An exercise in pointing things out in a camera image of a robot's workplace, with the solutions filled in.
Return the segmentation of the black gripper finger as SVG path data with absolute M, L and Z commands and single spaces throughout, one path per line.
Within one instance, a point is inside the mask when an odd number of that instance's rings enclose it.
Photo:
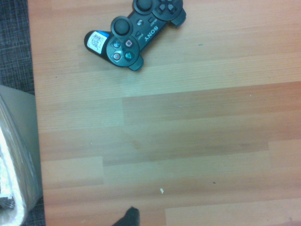
M 120 218 L 113 226 L 139 226 L 140 225 L 140 212 L 137 208 L 129 208 L 125 215 Z

